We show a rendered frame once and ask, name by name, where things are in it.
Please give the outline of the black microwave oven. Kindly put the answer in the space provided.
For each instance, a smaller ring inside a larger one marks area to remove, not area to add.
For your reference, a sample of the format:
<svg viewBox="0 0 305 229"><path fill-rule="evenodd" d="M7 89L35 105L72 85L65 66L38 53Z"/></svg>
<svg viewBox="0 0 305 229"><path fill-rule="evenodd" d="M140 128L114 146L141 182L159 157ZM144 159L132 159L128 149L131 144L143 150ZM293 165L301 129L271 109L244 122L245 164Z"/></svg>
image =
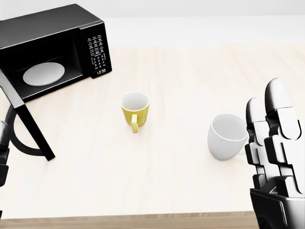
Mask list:
<svg viewBox="0 0 305 229"><path fill-rule="evenodd" d="M46 86L30 86L24 73L40 63L61 64L65 73ZM111 72L104 22L77 4L0 21L0 69L29 102L85 78Z"/></svg>

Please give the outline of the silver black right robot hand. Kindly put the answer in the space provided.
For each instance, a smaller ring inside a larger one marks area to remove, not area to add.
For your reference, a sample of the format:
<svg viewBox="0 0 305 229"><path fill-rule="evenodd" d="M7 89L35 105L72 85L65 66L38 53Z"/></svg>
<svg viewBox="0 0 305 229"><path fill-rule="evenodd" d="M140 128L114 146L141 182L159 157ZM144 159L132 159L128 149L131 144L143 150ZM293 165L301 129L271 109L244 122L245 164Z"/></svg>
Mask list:
<svg viewBox="0 0 305 229"><path fill-rule="evenodd" d="M247 161L255 166L251 201L259 229L305 229L305 121L283 82L272 79L265 106L246 106Z"/></svg>

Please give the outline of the white round turntable plate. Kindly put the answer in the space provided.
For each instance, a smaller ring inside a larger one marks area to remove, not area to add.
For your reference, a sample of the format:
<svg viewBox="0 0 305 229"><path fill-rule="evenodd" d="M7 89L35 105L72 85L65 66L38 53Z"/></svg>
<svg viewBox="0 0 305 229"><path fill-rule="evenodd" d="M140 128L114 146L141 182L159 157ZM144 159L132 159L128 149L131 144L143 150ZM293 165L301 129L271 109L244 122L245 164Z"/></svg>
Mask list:
<svg viewBox="0 0 305 229"><path fill-rule="evenodd" d="M45 62L29 68L23 74L23 81L30 86L46 86L63 77L65 68L56 62Z"/></svg>

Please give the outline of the black microwave door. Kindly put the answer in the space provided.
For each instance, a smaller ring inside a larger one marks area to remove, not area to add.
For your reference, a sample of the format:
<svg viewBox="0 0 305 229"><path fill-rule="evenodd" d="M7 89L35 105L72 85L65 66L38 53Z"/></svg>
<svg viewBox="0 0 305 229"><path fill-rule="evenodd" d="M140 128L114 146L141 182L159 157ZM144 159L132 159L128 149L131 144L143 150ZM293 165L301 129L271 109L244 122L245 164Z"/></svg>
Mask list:
<svg viewBox="0 0 305 229"><path fill-rule="evenodd" d="M52 152L50 146L45 140L43 134L38 128L36 122L31 116L27 106L12 86L8 78L0 69L0 88L5 93L7 99L11 103L8 112L6 114L5 122L10 127L10 140L12 144L21 152L30 155L30 156L44 156L48 161L55 158L54 153ZM28 132L36 142L38 149L31 148L24 145L17 137L14 131L14 121L15 117L19 116Z"/></svg>

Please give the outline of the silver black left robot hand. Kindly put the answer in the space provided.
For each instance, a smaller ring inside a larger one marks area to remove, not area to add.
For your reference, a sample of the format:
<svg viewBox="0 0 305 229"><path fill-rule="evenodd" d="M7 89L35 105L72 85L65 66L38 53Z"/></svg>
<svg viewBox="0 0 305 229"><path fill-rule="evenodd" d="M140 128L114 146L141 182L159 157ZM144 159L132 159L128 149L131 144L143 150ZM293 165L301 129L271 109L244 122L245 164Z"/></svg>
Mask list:
<svg viewBox="0 0 305 229"><path fill-rule="evenodd" d="M4 121L0 121L0 187L6 182L9 166L7 165L10 143L10 128Z"/></svg>

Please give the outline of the yellow mug white inside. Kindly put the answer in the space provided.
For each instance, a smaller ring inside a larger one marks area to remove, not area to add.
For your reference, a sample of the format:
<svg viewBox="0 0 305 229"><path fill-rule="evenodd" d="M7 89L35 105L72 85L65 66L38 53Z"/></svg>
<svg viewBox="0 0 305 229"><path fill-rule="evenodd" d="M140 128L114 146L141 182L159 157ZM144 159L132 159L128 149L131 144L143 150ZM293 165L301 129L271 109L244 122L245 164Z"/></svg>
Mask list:
<svg viewBox="0 0 305 229"><path fill-rule="evenodd" d="M138 133L139 127L145 124L149 105L148 96L141 92L130 92L122 97L121 108L124 118L134 133Z"/></svg>

